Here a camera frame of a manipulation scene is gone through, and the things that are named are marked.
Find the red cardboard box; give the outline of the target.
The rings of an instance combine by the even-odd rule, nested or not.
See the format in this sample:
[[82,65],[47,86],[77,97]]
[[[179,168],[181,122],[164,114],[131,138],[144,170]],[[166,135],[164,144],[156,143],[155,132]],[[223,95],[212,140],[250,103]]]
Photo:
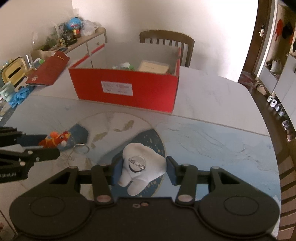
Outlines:
[[[169,65],[168,73],[137,71],[143,60]],[[179,84],[181,49],[145,43],[103,44],[69,68],[79,99],[172,113]],[[135,71],[114,70],[129,62]]]

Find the blue denim pouch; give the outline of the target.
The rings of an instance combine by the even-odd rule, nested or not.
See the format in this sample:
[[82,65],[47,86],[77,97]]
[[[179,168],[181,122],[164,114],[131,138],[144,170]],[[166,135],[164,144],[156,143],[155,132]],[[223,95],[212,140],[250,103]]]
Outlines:
[[75,124],[68,130],[70,137],[67,140],[66,150],[72,149],[76,144],[86,144],[88,141],[89,132],[80,124]]

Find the light green mug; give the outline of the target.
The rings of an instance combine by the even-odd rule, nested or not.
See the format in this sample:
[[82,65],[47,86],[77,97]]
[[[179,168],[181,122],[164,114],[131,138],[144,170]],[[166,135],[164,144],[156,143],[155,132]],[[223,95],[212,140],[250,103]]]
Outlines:
[[10,81],[7,82],[0,90],[1,97],[6,102],[10,102],[15,93],[15,87]]

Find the blue globe toy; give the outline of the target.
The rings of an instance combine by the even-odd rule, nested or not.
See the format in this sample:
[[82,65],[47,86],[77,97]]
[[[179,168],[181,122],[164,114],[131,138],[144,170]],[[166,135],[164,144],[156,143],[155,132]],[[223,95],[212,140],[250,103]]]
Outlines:
[[78,17],[74,17],[66,23],[66,29],[72,31],[74,35],[80,35],[81,26],[82,22]]

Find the white tooth plush keychain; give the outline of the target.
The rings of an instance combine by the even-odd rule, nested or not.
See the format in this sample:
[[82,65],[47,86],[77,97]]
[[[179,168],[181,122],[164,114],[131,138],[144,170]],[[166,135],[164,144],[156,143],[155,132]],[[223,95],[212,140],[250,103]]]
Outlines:
[[151,181],[167,170],[165,157],[140,143],[126,145],[122,157],[123,167],[118,184],[121,187],[127,186],[130,196],[140,194]]

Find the brown wooden chair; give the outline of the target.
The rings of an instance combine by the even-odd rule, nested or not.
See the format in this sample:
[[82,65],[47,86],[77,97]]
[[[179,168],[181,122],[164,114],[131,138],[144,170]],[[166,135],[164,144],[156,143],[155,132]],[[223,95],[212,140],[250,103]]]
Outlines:
[[191,64],[195,40],[186,34],[167,30],[147,30],[139,34],[139,41],[180,47],[181,64],[185,67]]

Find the brown door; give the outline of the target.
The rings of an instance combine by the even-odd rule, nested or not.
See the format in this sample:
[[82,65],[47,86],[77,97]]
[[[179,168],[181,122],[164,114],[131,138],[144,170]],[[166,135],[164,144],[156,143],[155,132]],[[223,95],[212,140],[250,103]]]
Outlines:
[[278,1],[258,1],[256,20],[247,57],[238,83],[245,87],[257,86],[259,68],[265,60],[269,49],[269,37],[273,31],[273,20],[276,16]]

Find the yellow tissue box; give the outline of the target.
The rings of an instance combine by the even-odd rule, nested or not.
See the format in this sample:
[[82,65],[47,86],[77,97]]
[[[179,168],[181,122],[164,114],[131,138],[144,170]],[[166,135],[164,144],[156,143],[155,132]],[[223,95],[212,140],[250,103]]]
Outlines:
[[26,77],[27,65],[23,57],[17,57],[1,70],[1,87],[11,82],[17,86]]

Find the blue rubber gloves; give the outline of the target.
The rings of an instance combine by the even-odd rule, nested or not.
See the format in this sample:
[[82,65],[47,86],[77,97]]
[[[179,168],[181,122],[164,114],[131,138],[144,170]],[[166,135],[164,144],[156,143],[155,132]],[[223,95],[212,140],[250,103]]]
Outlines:
[[9,104],[12,108],[17,107],[20,105],[33,91],[32,86],[22,87],[18,92],[16,92],[12,99],[10,100]]

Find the white plastic bag package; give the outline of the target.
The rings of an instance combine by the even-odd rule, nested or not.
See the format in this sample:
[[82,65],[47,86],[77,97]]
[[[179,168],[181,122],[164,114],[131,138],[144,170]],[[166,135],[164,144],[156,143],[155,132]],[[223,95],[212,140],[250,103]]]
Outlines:
[[114,70],[130,70],[135,71],[135,68],[133,65],[131,65],[129,62],[121,63],[119,65],[113,66],[112,69]]

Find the white wooden sideboard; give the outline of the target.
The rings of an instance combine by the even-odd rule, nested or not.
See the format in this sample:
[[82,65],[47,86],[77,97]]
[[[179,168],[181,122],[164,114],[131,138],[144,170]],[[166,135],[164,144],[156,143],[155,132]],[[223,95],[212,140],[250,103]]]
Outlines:
[[82,36],[77,42],[68,47],[65,54],[70,58],[70,63],[75,63],[86,55],[91,55],[92,52],[107,43],[106,29],[97,28],[92,35]]

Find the clear plastic bag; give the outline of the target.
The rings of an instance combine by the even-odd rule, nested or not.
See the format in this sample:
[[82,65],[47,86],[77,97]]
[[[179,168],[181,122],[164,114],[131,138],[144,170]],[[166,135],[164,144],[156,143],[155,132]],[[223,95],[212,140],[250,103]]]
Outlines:
[[99,23],[92,22],[89,20],[82,20],[81,21],[82,28],[81,28],[81,34],[83,36],[89,36],[95,33],[95,31],[101,27]]

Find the orange horse plush toy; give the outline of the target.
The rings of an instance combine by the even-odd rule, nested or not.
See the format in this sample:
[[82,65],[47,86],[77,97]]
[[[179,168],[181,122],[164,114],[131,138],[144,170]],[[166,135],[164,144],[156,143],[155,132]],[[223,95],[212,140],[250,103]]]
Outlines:
[[38,145],[43,148],[56,148],[59,145],[65,147],[70,136],[71,133],[68,131],[64,131],[63,133],[51,132],[48,136],[41,140]]

